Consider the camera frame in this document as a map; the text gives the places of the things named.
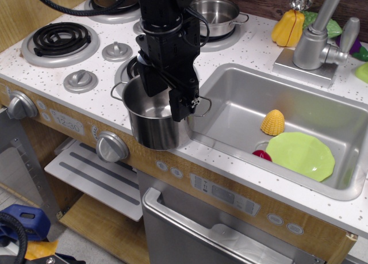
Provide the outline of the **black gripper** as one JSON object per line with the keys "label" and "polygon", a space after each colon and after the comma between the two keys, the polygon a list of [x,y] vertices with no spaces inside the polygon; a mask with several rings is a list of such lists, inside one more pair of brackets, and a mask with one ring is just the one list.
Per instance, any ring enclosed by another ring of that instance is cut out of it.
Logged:
{"label": "black gripper", "polygon": [[146,94],[153,97],[168,87],[172,119],[180,122],[194,114],[199,104],[199,82],[193,62],[200,54],[200,22],[188,14],[166,20],[143,14],[140,26],[139,74]]}

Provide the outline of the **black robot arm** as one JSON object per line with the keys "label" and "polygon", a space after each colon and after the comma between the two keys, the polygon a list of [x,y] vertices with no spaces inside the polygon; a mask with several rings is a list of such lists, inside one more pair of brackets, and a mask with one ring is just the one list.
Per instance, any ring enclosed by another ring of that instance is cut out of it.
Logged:
{"label": "black robot arm", "polygon": [[193,63],[200,54],[200,22],[190,9],[193,0],[139,0],[138,72],[149,97],[169,90],[172,119],[193,114],[199,81]]}

